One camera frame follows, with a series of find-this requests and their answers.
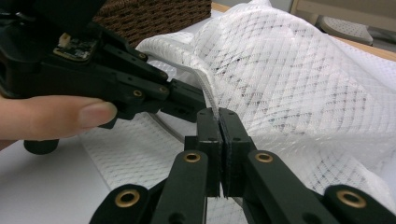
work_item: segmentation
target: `hand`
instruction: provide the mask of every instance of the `hand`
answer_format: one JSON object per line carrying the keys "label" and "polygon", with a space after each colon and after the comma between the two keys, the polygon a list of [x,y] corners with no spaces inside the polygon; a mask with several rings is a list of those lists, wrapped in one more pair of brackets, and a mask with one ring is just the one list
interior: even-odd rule
{"label": "hand", "polygon": [[50,140],[73,136],[108,123],[117,108],[100,99],[38,96],[10,100],[0,96],[0,150],[12,140]]}

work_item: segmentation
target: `brown wicker basket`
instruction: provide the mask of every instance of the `brown wicker basket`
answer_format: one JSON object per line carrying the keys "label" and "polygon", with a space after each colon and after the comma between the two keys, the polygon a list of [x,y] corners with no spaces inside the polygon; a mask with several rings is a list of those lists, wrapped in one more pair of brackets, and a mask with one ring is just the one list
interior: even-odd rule
{"label": "brown wicker basket", "polygon": [[107,0],[94,21],[136,47],[145,38],[177,32],[210,17],[209,0]]}

